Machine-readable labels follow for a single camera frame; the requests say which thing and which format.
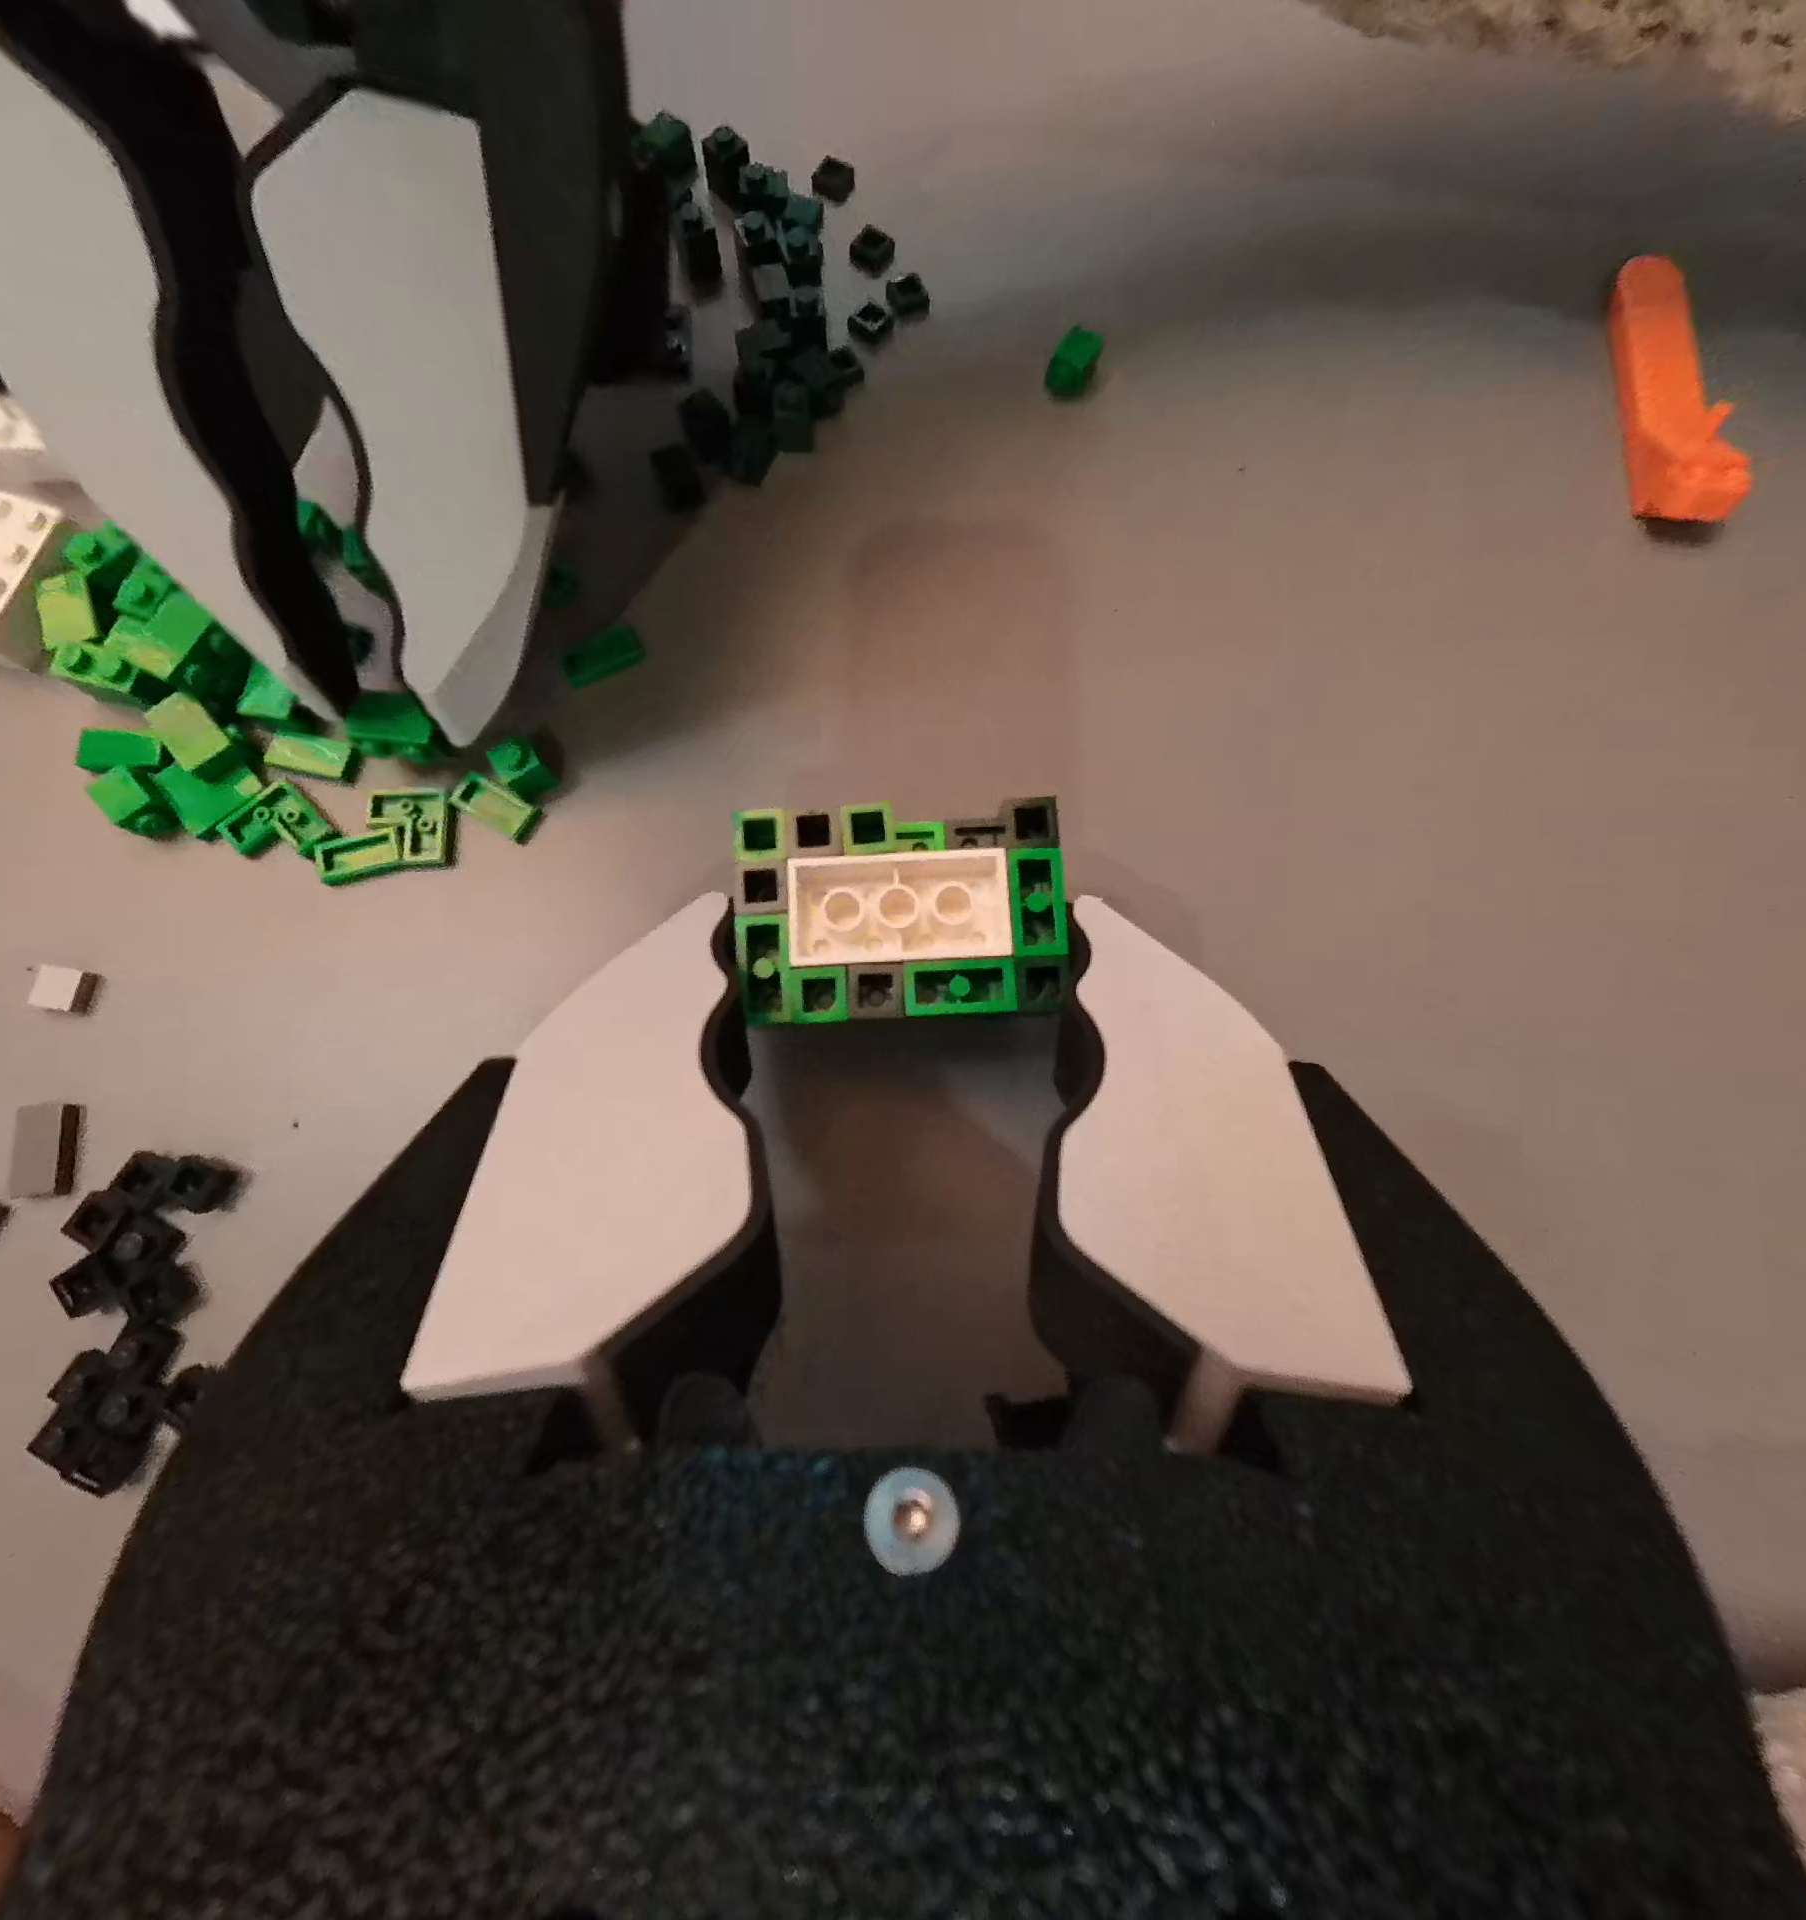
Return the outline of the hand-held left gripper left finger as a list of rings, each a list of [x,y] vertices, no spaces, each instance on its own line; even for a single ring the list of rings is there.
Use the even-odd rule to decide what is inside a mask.
[[[678,1379],[739,1395],[780,1320],[748,1037],[701,894],[544,1015],[452,1229],[402,1370],[411,1401],[576,1392],[615,1445]]]

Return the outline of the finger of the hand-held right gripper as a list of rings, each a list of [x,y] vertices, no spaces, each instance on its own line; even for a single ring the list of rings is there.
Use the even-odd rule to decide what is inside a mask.
[[[558,517],[526,479],[479,129],[339,81],[250,168],[277,294],[361,444],[397,677],[470,747],[523,668]]]
[[[121,5],[0,5],[0,388],[76,486],[314,708],[358,677],[246,361],[237,156]]]

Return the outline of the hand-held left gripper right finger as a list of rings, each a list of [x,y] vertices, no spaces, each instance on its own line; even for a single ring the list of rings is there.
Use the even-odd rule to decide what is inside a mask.
[[[1131,1379],[1214,1455],[1248,1392],[1395,1406],[1412,1370],[1283,1045],[1105,898],[1072,928],[1061,1119],[1042,1144],[1038,1340]]]

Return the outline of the pile of bright green lego pieces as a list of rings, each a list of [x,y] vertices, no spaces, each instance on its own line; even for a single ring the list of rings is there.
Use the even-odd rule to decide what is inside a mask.
[[[43,667],[121,715],[82,728],[76,766],[102,819],[147,841],[283,846],[321,886],[437,873],[460,828],[526,845],[563,783],[540,733],[458,749],[415,691],[378,671],[378,635],[345,623],[369,680],[323,719],[121,528],[76,533],[37,584]]]

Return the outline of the green and white lego assembly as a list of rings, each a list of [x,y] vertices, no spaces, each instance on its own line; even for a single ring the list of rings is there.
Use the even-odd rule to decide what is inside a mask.
[[[730,961],[757,1029],[1056,1017],[1073,993],[1059,800],[730,819]]]

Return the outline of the pile of dark green lego pieces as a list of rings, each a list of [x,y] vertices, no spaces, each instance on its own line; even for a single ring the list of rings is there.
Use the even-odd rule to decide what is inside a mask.
[[[730,124],[674,112],[634,124],[634,183],[661,192],[670,245],[651,370],[681,386],[676,437],[647,455],[658,504],[698,515],[716,480],[762,486],[811,455],[878,349],[931,315],[921,271],[879,222],[852,222],[857,165],[807,173],[762,159]]]

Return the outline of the pile of black lego pieces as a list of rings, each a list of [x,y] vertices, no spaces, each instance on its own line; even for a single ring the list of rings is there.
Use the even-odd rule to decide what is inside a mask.
[[[27,1453],[89,1498],[139,1479],[161,1436],[184,1436],[216,1370],[184,1364],[187,1320],[201,1307],[189,1224],[224,1214],[242,1166],[198,1153],[138,1151],[71,1214],[80,1257],[51,1279],[71,1320],[116,1317],[118,1330],[78,1353],[51,1383],[49,1414]]]

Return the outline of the pile of grey lego pieces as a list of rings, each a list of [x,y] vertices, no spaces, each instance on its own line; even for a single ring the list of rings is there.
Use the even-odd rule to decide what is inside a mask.
[[[27,992],[34,1011],[78,1017],[90,1010],[102,987],[99,974],[38,965]],[[63,1197],[76,1182],[80,1148],[80,1106],[51,1099],[16,1111],[10,1151],[5,1165],[5,1195],[0,1195],[0,1229],[16,1201]]]

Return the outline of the orange brick separator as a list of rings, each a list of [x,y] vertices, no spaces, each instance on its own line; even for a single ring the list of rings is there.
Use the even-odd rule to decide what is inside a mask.
[[[1621,457],[1635,520],[1718,528],[1746,498],[1749,457],[1724,437],[1732,402],[1710,402],[1686,277],[1668,257],[1628,258],[1606,307]]]

